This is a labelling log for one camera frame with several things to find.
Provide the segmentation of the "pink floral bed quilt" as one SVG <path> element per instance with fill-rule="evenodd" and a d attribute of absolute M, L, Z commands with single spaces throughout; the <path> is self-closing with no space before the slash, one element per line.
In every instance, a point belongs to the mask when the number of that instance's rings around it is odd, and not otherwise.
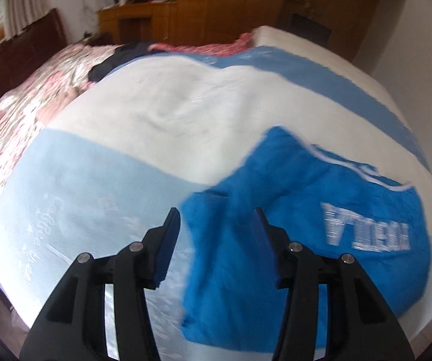
<path fill-rule="evenodd" d="M 344 106 L 387 92 L 328 51 L 316 66 L 337 89 L 294 86 L 269 72 L 275 51 L 160 53 L 121 65 L 98 86 L 87 75 L 114 48 L 65 47 L 0 98 L 0 239 L 69 246 L 131 241 L 192 193 L 233 174 L 287 111 L 322 107 L 389 149 L 390 125 Z"/>

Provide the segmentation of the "wooden wardrobe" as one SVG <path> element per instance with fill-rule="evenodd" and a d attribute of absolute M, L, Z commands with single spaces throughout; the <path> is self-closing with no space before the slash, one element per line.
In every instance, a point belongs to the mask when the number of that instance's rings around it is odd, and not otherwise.
<path fill-rule="evenodd" d="M 297 13 L 332 30 L 326 48 L 353 60 L 380 0 L 178 0 L 176 45 L 230 43 L 269 25 L 288 31 Z"/>

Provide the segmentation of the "wooden desk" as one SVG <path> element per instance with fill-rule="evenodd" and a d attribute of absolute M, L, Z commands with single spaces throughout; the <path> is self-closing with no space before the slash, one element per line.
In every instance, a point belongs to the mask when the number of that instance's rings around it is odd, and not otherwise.
<path fill-rule="evenodd" d="M 97 12 L 99 31 L 112 44 L 174 43 L 177 2 L 127 3 Z"/>

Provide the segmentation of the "grey striped curtain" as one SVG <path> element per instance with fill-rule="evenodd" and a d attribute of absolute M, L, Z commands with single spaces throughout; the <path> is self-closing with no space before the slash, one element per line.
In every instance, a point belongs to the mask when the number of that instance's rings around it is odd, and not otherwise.
<path fill-rule="evenodd" d="M 50 8 L 45 0 L 3 0 L 3 29 L 7 40 L 42 19 Z"/>

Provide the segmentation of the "black chair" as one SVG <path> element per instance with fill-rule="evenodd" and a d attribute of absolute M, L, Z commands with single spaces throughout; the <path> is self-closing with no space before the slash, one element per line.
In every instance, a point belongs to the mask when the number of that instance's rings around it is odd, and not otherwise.
<path fill-rule="evenodd" d="M 300 38 L 305 38 L 321 47 L 327 47 L 332 30 L 305 16 L 294 13 L 289 22 L 288 32 Z"/>

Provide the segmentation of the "blue and white bed blanket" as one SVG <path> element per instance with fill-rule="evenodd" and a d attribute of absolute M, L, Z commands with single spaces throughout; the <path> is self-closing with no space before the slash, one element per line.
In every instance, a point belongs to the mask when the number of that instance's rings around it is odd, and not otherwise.
<path fill-rule="evenodd" d="M 22 360 L 432 359 L 432 173 L 378 82 L 277 29 L 0 99 Z"/>

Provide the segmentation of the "dark garment on bed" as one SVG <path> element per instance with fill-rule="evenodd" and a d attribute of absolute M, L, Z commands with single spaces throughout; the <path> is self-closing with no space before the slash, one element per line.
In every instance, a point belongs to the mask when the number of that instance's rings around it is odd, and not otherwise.
<path fill-rule="evenodd" d="M 100 82 L 104 77 L 113 72 L 114 69 L 140 57 L 161 53 L 158 50 L 151 50 L 149 42 L 130 42 L 117 47 L 112 55 L 103 62 L 93 66 L 88 72 L 89 82 Z"/>

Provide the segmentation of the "dark wooden headboard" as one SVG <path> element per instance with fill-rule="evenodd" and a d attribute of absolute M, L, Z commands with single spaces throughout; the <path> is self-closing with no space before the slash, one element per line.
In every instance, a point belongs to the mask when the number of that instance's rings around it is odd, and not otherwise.
<path fill-rule="evenodd" d="M 19 36 L 0 43 L 0 98 L 23 83 L 68 41 L 59 11 L 51 9 Z"/>

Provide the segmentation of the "blue quilted puffer jacket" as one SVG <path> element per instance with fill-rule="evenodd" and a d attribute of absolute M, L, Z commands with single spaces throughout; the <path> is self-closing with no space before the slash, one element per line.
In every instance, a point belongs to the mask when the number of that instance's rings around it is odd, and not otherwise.
<path fill-rule="evenodd" d="M 422 297 L 431 253 L 415 188 L 276 126 L 242 167 L 183 203 L 195 248 L 181 327 L 187 340 L 274 351 L 287 293 L 276 287 L 257 208 L 313 253 L 353 255 L 395 315 Z"/>

